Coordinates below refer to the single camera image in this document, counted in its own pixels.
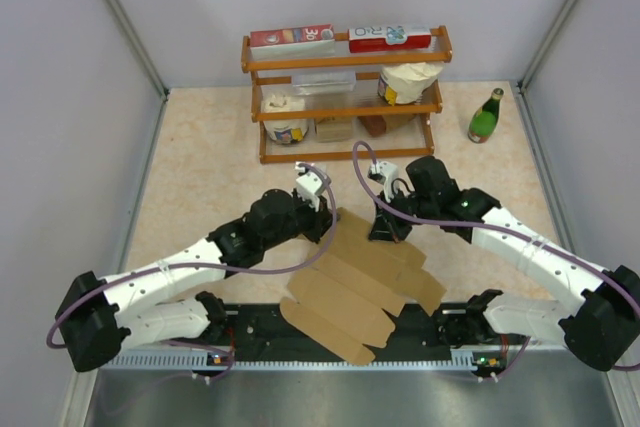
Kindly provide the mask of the brown cardboard box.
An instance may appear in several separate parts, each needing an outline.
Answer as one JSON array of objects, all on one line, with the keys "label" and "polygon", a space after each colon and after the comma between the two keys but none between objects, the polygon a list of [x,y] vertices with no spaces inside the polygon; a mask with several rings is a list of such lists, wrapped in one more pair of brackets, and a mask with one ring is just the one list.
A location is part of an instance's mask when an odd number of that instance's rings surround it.
[{"label": "brown cardboard box", "polygon": [[284,319],[341,360],[365,366],[396,330],[408,300],[432,314],[446,288],[423,269],[426,254],[409,242],[370,241],[371,224],[338,210],[332,241],[309,267],[296,271],[279,307]]}]

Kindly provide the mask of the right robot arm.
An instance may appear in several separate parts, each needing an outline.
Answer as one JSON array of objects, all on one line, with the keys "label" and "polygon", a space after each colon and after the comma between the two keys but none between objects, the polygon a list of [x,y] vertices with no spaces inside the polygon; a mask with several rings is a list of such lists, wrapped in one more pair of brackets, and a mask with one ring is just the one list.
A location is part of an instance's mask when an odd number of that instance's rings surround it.
[{"label": "right robot arm", "polygon": [[437,225],[501,257],[552,296],[541,301],[489,294],[466,319],[474,340],[518,334],[561,345],[595,370],[619,369],[639,336],[638,274],[625,266],[607,269],[557,246],[483,190],[459,188],[433,156],[414,160],[406,173],[412,187],[403,192],[395,164],[371,163],[367,175],[383,187],[374,199],[371,239],[399,242],[415,225]]}]

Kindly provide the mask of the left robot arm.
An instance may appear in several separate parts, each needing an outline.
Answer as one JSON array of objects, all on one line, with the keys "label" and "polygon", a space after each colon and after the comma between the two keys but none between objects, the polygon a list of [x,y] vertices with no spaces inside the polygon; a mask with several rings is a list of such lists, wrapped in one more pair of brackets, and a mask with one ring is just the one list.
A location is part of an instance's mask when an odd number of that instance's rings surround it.
[{"label": "left robot arm", "polygon": [[260,274],[265,253],[299,236],[318,243],[335,231],[333,194],[309,200],[271,189],[248,212],[181,251],[142,268],[99,278],[78,275],[54,317],[73,368],[98,369],[124,350],[173,339],[216,343],[226,334],[221,301],[199,292],[173,298],[228,276]]}]

